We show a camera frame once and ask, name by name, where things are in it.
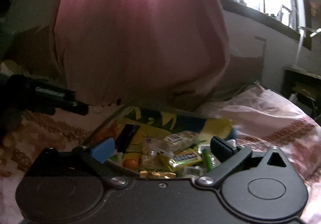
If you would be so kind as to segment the pink curtain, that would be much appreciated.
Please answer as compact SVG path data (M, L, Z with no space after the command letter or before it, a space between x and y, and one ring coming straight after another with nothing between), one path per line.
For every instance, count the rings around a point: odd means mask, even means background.
M51 50L67 87L98 106L195 109L230 58L220 0L56 0Z

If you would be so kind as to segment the clear packet with green snack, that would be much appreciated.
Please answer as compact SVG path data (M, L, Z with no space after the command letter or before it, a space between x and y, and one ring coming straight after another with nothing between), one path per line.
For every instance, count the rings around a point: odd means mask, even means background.
M221 162L212 154L210 145L200 145L197 151L201 155L202 162L195 166L187 166L184 169L187 176L201 177L221 164Z

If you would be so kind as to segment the colourful patterned snack tray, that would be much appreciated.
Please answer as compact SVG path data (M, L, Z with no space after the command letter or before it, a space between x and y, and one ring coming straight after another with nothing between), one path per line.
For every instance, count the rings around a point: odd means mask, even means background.
M115 156L121 167L127 158L139 159L138 171L127 168L126 177L140 177L140 171L169 171L161 162L151 143L168 135L191 131L199 134L199 141L187 149L197 151L200 145L210 145L216 136L223 140L234 139L235 131L231 120L226 118L197 117L184 113L128 107L106 120L86 141L93 146L112 138L115 141ZM188 177L185 169L175 172L177 177Z

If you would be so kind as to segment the yellow candy bar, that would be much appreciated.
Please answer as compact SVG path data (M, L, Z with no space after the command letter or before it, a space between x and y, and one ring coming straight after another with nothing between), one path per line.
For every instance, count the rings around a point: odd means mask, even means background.
M171 172L178 172L186 166L194 166L202 162L201 155L193 149L185 149L174 155L173 158L159 155L161 162Z

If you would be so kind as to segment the orange round fruit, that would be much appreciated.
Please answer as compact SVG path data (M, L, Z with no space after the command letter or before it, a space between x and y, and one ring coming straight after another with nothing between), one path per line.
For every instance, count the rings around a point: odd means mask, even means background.
M139 159L127 158L123 161L122 166L132 171L138 171Z

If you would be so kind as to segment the dark wooden desk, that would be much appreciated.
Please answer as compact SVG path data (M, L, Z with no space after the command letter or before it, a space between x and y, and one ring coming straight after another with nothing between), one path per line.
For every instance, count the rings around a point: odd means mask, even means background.
M311 109L311 117L320 119L320 76L293 66L283 67L281 86L283 97L292 95L297 101Z

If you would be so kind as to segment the pink floral bedspread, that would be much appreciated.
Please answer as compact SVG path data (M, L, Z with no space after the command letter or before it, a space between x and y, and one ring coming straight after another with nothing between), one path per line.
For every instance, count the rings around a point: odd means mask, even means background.
M55 115L27 111L22 123L4 138L1 145L1 223L22 219L14 201L14 189L22 175L46 145L70 151L88 138L106 120L124 107L91 107L85 116L58 110ZM176 109L152 110L183 113ZM209 101L193 116L231 120L238 145L254 151L280 147L309 191L303 211L306 223L320 223L320 126L295 104L281 95L254 84L225 102Z

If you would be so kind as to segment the gold foil snack packet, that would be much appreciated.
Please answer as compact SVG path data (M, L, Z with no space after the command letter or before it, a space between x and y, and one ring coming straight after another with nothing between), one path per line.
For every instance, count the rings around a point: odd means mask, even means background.
M140 171L140 178L144 179L175 179L177 176L173 172L163 171Z

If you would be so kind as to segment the clear wrapped cereal bar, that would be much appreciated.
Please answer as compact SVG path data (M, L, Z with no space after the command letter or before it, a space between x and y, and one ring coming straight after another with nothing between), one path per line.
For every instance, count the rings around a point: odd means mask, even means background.
M192 146L199 141L199 134L191 131L183 131L168 135L151 143L152 150L172 158L177 152Z

